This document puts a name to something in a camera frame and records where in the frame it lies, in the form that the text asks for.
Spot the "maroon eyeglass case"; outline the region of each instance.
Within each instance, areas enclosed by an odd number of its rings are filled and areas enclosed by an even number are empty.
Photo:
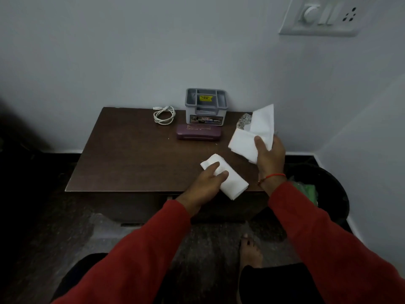
[[[179,140],[218,141],[221,138],[221,127],[185,123],[177,126],[176,135]]]

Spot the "red long-sleeve shirt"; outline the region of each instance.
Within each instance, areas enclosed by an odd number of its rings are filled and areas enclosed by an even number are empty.
[[[292,184],[280,185],[269,207],[326,303],[405,303],[405,280],[395,268],[333,223]],[[190,216],[183,205],[166,202],[53,303],[152,303],[189,229]]]

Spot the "red bracelet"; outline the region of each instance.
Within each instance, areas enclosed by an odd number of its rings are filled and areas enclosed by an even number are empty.
[[[261,184],[263,181],[265,181],[267,178],[270,178],[270,177],[273,177],[273,176],[284,176],[284,177],[286,177],[286,174],[270,174],[270,175],[264,177],[263,179],[260,179],[257,184],[260,185],[260,184]]]

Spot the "white wall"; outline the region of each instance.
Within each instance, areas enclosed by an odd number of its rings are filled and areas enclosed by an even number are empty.
[[[319,152],[364,243],[405,276],[405,75]]]
[[[289,1],[1,0],[2,113],[77,151],[104,106],[221,88],[232,110],[275,103],[288,151],[319,149],[403,72],[403,8],[384,0],[356,38],[280,37]]]

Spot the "small brown table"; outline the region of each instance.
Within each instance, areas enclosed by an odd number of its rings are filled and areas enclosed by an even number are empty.
[[[68,183],[66,191],[183,192],[200,174],[200,163],[217,153],[249,183],[247,192],[262,191],[254,164],[228,148],[243,112],[227,112],[220,141],[181,141],[176,111],[168,126],[154,122],[153,110],[104,107]]]

